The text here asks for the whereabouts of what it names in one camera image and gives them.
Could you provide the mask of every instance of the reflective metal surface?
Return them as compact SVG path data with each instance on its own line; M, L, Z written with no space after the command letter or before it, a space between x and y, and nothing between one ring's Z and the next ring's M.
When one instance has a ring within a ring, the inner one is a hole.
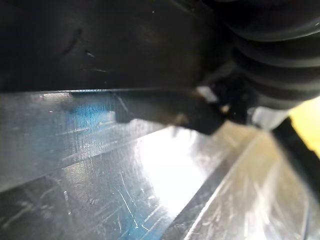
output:
M204 200L191 201L163 240L320 239L319 202L269 133L260 133L218 188L197 195L203 193L196 198Z
M253 134L219 129L192 92L21 93L0 104L0 239L160 239Z
M0 239L320 237L319 202L273 137L193 91L0 100Z

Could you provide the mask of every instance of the mechanical part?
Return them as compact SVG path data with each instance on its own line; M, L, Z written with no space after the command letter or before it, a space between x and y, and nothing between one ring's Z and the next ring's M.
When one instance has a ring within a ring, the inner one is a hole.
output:
M230 119L271 130L289 109L320 95L320 2L265 4L263 0L212 4L235 34L237 65L229 82L221 79L227 101L216 93L217 85L213 91L222 98L221 105L229 104Z
M320 32L320 1L294 0L280 5L272 1L266 7L253 2L214 3L213 6L233 32L252 41L284 41Z
M259 134L222 126L195 92L0 96L1 240L160 240L207 178L217 173L217 188ZM212 135L171 125L211 128L215 118Z

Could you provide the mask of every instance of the scratch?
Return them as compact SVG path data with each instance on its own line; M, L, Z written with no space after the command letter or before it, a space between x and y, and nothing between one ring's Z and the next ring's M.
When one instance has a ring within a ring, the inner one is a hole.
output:
M64 199L65 199L66 208L67 208L67 210L68 210L68 215L70 216L70 215L71 215L71 209L70 209L70 206L69 206L69 196L68 196L68 192L67 192L67 191L64 191L63 194L64 194Z
M103 145L101 145L99 148L100 149L104 149L104 148L111 148L112 147L112 145L115 145L115 144L117 144L118 143L118 140L114 140L114 141L110 141L110 142L108 142L108 143L106 143L106 144L103 144ZM126 143L122 143L122 144L119 144L119 145L116 145L116 146L114 146L115 148L120 148L120 147L122 147L123 145L125 145Z
M227 193L227 191L230 189L231 187L231 181L228 181L224 186L223 189L221 191L221 195L225 195Z
M276 227L273 224L269 225L269 229L272 232L272 238L273 239L277 239L277 240L281 240L281 236L280 233L277 231ZM301 236L296 236L296 239L301 239L303 240L304 238L301 238Z
M66 161L66 160L72 159L72 158L77 158L77 157L80 157L80 156L83 155L83 154L84 154L84 153L83 153L82 151L79 151L79 152L70 154L69 156L66 156L66 157L62 158L62 161Z
M88 50L85 50L85 54L87 55L87 56L89 56L89 57L91 57L91 58L95 58L96 56L95 55L93 55L90 51L88 51Z
M40 199L43 199L47 194L53 192L53 191L56 190L56 189L57 189L57 187L52 187L52 188L44 191L44 192L41 194Z
M289 231L288 229L289 219L284 215L284 212L282 211L276 198L273 200L273 208L274 208L274 211L278 214L279 218L281 219L281 221L278 221L278 224L281 225L281 227L286 231Z
M131 116L135 116L131 111L129 111L129 109L128 109L128 107L127 107L127 105L125 104L125 102L122 100L122 98L121 97L119 97L117 94L115 94L114 93L114 95L115 95L115 97L119 100L119 102L120 102L120 104L121 104L121 106L123 107L123 109L128 113L128 114L130 114Z
M120 216L118 214L118 225L119 225L119 229L120 229L120 233L122 232L122 225L121 225L121 222L120 222Z
M231 205L231 207L230 207L230 215L229 215L229 222L232 220L232 219L234 219L234 217L235 217L235 214L234 214L234 206L233 205Z
M52 177L52 176L50 176L50 175L47 175L47 176L45 176L45 177L46 177L47 179L50 179L50 180L54 181L56 184L58 184L58 186L60 187L61 190L64 189L58 179L55 179L54 177Z
M142 238L140 240L145 239L145 237L162 221L162 219L164 219L164 217L160 217L153 225L152 227L150 227L150 229L148 230L148 232L142 236Z
M204 226L204 227L206 227L206 226L209 226L209 225L211 225L211 224L212 224L211 221L206 221L206 222L202 223L201 225Z
M78 133L78 132L86 131L86 130L89 130L89 129L90 129L89 127L78 128L78 129L71 130L71 131L66 131L66 132L62 132L62 133L57 133L57 134L55 134L55 136Z
M101 69L101 68L92 68L90 69L93 72L99 72L99 73L110 73L111 70L105 70L105 69Z
M17 214L10 217L2 226L1 229L7 229L10 224L12 224L14 221L18 220L22 215L25 213L32 211L34 209L34 205L29 202L21 202L20 205L24 207L21 209Z
M102 207L100 207L100 210L97 211L96 213L94 213L94 216L97 217L98 215L102 214L105 210L106 210L106 207L110 204L114 203L114 201L109 201L107 202L106 204L104 204Z
M226 140L233 146L236 147L238 145L238 143L228 134L224 135L224 138L226 138Z
M104 121L104 122L100 121L100 122L99 122L99 126L110 125L110 124L114 124L115 122L116 122L116 121L114 121L114 120Z
M221 204L219 204L219 206L214 211L214 213L212 215L212 220L215 219L216 222L219 222L220 216L221 216Z
M141 224L141 227L143 227L145 230L147 230L148 232L150 232L150 229L146 228L143 224Z
M88 229L88 228L84 228L82 231L77 232L77 235L78 235L78 236L86 236L86 235L88 235L90 232L94 231L96 228L98 228L99 226L103 225L106 220L108 220L108 219L111 218L114 214L116 214L122 207L123 207L123 206L118 207L115 211L113 211L113 212L110 213L108 216L106 216L105 218L103 218L103 219L100 221L100 223L94 225L93 227L91 227L91 228L89 228L89 229Z
M213 227L212 222L209 222L209 224L207 226L209 226L209 227L207 227L207 231L206 231L206 235L205 235L206 240L211 239L214 235L214 232L215 232L215 228Z
M122 239L128 232L129 232L129 229L128 229L127 231L125 231L125 232L118 238L118 240Z
M146 217L146 219L144 220L144 222L148 221L160 208L162 207L162 205L159 205L158 207L156 207L155 210L153 210L149 216Z
M76 46L76 44L78 43L78 41L80 40L81 36L83 34L82 29L77 29L74 33L73 33L73 37L72 40L70 41L69 45L67 46L67 48L62 52L62 56L67 55L68 53L71 52L71 50Z
M134 222L134 224L135 224L135 228L136 228L136 229L138 229L139 227L138 227L138 224L137 224L137 222L136 222L136 219L135 219L134 215L132 214L132 212L131 212L131 210L130 210L130 208L129 208L129 206L128 206L128 204L127 204L127 202L126 202L125 198L124 198L124 196L122 195L122 193L121 193L119 190L117 190L117 191L118 191L118 192L119 192L119 194L121 195L122 200L124 201L124 204L125 204L126 208L128 209L128 211L129 211L129 213L130 213L130 215L131 215L132 219L133 219L133 222Z
M175 0L169 0L169 2L174 5L175 7L177 7L179 10L183 11L186 14L192 15L194 16L195 14L193 12L190 12L184 5L182 5L181 3L176 2Z
M34 194L31 191L29 191L29 189L26 186L23 187L23 191L33 204L37 205L38 208L41 208L41 205L39 204L37 197L35 197Z
M242 191L242 198L246 199L248 196L248 186L249 186L249 177L247 174L244 175L243 181L243 191Z
M132 197L130 196L130 194L129 194L129 192L128 192L127 186L126 186L125 181L124 181L124 177L122 176L122 173L121 173L121 172L120 172L120 176L121 176L121 180L122 180L124 189L125 189L125 191L126 191L126 194L128 194L131 202L132 202L134 205L136 205L135 202L134 202L134 200L132 199Z
M224 233L223 233L223 237L222 237L222 239L223 240L226 240L227 239L227 234L228 234L228 231L224 231Z

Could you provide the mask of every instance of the yellow object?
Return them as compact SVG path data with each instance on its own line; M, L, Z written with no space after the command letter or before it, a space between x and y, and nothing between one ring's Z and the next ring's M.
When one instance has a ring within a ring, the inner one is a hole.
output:
M298 135L320 158L320 97L292 109L290 117Z

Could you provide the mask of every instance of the metal surface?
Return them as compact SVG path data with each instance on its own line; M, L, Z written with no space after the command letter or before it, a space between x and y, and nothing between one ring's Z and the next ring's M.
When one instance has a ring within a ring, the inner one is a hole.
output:
M269 133L239 156L218 188L197 195L163 240L320 239L319 202Z
M206 136L137 119L192 126L211 119L217 130L221 120L192 92L21 93L2 95L0 104L6 240L160 239L253 134L224 126Z
M320 237L273 137L221 126L192 91L0 97L0 239Z

